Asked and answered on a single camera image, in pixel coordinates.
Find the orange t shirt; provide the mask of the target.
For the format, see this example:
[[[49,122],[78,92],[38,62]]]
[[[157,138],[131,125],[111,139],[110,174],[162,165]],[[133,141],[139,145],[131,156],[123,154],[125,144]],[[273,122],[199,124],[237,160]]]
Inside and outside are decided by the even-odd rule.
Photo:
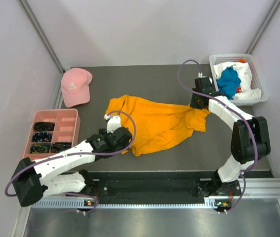
[[[130,149],[136,157],[171,149],[195,131],[206,132],[206,117],[210,114],[207,109],[158,103],[129,95],[111,99],[106,113],[112,111],[116,115],[123,111],[134,120],[136,129],[127,116],[121,115],[121,125],[135,135]]]

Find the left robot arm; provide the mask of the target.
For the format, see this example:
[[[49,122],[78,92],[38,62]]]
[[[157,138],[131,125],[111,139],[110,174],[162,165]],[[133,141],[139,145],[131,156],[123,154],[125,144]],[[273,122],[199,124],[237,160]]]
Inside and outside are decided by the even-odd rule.
[[[11,183],[22,207],[35,204],[43,197],[61,193],[88,196],[94,184],[87,171],[68,173],[75,167],[109,158],[129,148],[132,134],[125,127],[113,132],[100,130],[76,146],[47,158],[19,161]]]

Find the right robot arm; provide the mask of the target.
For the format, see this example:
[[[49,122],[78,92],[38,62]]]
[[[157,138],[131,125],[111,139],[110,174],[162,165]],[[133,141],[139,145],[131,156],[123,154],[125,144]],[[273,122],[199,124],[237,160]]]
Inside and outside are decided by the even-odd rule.
[[[214,87],[209,77],[195,79],[190,106],[208,109],[217,115],[231,130],[231,155],[210,181],[198,181],[198,192],[208,197],[226,195],[236,187],[238,178],[271,151],[267,120],[254,117],[229,101]]]

